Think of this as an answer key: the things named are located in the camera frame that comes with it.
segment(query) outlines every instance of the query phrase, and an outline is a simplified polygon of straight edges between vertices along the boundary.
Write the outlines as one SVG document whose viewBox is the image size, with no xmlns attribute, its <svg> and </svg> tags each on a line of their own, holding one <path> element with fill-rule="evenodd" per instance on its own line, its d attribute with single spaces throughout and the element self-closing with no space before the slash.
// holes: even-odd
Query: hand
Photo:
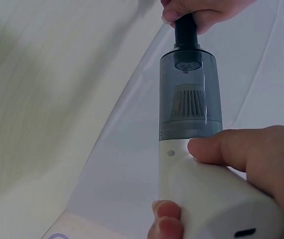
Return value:
<svg viewBox="0 0 284 239">
<path fill-rule="evenodd" d="M 247 173 L 247 180 L 271 195 L 284 212 L 284 126 L 226 130 L 211 138 L 189 142 L 200 162 L 231 166 Z M 155 221 L 148 239 L 181 239 L 180 208 L 168 201 L 153 205 Z"/>
<path fill-rule="evenodd" d="M 161 0 L 163 21 L 171 24 L 180 17 L 194 13 L 198 34 L 208 31 L 214 24 L 226 21 L 257 0 Z"/>
</svg>

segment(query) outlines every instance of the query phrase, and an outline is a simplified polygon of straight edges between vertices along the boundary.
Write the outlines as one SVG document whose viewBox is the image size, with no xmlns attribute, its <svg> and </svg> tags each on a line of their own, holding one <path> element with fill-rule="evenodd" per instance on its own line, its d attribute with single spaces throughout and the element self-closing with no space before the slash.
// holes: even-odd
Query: handheld vacuum cleaner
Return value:
<svg viewBox="0 0 284 239">
<path fill-rule="evenodd" d="M 284 216 L 271 197 L 189 154 L 191 138 L 222 130 L 218 73 L 191 14 L 175 22 L 174 47 L 160 61 L 159 199 L 182 208 L 184 239 L 281 239 Z"/>
</svg>

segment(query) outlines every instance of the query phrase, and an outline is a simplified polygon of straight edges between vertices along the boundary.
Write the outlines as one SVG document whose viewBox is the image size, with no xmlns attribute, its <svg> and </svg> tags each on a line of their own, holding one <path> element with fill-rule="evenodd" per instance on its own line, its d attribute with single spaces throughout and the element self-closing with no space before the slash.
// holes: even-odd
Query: charging port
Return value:
<svg viewBox="0 0 284 239">
<path fill-rule="evenodd" d="M 252 236 L 255 234 L 255 232 L 256 232 L 256 228 L 239 231 L 235 233 L 234 238 L 243 238 L 243 237 Z"/>
</svg>

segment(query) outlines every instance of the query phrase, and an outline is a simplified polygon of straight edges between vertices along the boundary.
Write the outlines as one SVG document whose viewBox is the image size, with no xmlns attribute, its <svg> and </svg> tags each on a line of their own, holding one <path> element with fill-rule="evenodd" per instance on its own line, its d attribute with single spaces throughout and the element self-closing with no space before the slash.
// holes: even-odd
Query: white sheet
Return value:
<svg viewBox="0 0 284 239">
<path fill-rule="evenodd" d="M 199 40 L 217 58 L 224 128 L 284 124 L 284 0 L 260 0 Z M 153 220 L 159 58 L 173 43 L 173 30 L 163 28 L 108 120 L 68 205 L 68 211 L 131 239 L 144 239 Z"/>
<path fill-rule="evenodd" d="M 160 12 L 155 0 L 0 0 L 0 238 L 39 239 L 64 211 Z"/>
</svg>

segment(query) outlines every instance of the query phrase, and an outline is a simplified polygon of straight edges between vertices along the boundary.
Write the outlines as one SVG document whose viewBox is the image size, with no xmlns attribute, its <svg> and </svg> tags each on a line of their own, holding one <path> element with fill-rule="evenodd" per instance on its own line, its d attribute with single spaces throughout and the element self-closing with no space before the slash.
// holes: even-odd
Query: small hole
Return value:
<svg viewBox="0 0 284 239">
<path fill-rule="evenodd" d="M 248 230 L 244 230 L 244 231 L 239 231 L 239 232 L 235 233 L 234 237 L 235 238 L 248 237 L 248 236 L 254 235 L 255 232 L 256 232 L 256 228 L 248 229 Z"/>
<path fill-rule="evenodd" d="M 169 150 L 169 151 L 167 152 L 167 155 L 168 155 L 169 157 L 173 157 L 173 156 L 175 155 L 175 151 Z"/>
</svg>

